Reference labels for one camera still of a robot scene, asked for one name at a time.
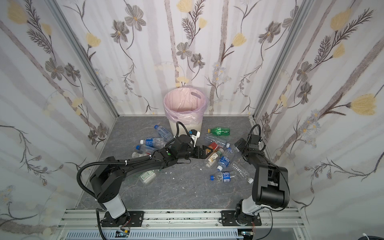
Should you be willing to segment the pepsi bottle blue cap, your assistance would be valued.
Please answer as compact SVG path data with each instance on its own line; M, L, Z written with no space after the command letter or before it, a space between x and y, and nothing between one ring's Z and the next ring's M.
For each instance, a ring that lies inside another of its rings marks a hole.
M232 172L218 172L215 175L210 175L210 181L229 183L234 177L235 174L233 174Z

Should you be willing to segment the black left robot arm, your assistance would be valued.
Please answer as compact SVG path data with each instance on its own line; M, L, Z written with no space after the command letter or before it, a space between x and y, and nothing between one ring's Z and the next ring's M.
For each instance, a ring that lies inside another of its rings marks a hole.
M79 168L76 180L81 189L101 206L96 209L97 226L123 227L133 223L133 215L127 210L119 192L126 177L152 170L162 170L192 159L205 159L214 150L196 144L200 133L196 130L177 133L161 149L134 159L117 160L108 157Z

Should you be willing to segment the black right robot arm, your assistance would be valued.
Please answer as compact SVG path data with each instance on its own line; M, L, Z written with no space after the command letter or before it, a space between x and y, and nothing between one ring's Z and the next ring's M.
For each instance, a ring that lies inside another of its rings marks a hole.
M251 178L252 194L237 203L234 211L221 211L219 222L224 227L261 226L260 212L269 210L279 212L284 210L290 202L290 187L288 184L288 170L278 167L265 155L262 149L262 128L254 125L246 139L239 139L235 147L240 151L241 160L255 169Z

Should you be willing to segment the square clear bottle green label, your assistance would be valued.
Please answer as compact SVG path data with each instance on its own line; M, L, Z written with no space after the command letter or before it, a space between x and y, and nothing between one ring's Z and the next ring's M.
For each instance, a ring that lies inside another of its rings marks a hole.
M144 184L144 185L147 185L149 183L151 183L155 177L156 177L156 171L154 170L151 170L151 171L147 171L147 172L144 172L142 173L140 176L139 176L139 180Z

